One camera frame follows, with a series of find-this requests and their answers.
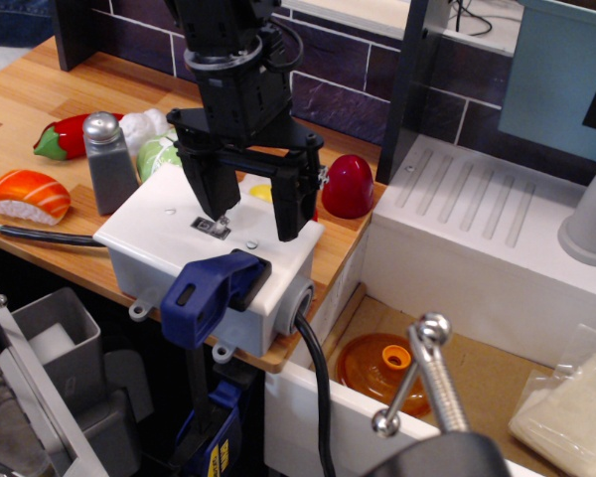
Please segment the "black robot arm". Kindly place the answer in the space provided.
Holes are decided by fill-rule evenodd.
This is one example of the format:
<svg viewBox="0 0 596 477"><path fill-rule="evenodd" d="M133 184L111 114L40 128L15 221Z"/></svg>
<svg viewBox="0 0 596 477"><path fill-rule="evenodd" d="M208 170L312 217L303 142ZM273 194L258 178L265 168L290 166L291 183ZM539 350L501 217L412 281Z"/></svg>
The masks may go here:
<svg viewBox="0 0 596 477"><path fill-rule="evenodd" d="M240 200L237 172L271 182L277 234L296 239L314 217L323 139L291 115L290 74L304 46L272 14L277 1L170 1L186 41L184 60L202 107L173 109L168 122L185 175L216 221Z"/></svg>

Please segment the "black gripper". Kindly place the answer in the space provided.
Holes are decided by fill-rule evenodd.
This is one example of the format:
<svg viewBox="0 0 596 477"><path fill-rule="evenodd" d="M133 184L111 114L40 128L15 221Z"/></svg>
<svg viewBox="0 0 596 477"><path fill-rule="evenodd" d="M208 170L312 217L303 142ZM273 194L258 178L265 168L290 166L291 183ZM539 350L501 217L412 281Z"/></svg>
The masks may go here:
<svg viewBox="0 0 596 477"><path fill-rule="evenodd" d="M319 158L322 138L291 117L289 76L302 57L186 54L184 59L203 106L174 109L168 120L202 210L218 220L240 201L236 170L271 177L278 238L296 239L315 216L326 175Z"/></svg>

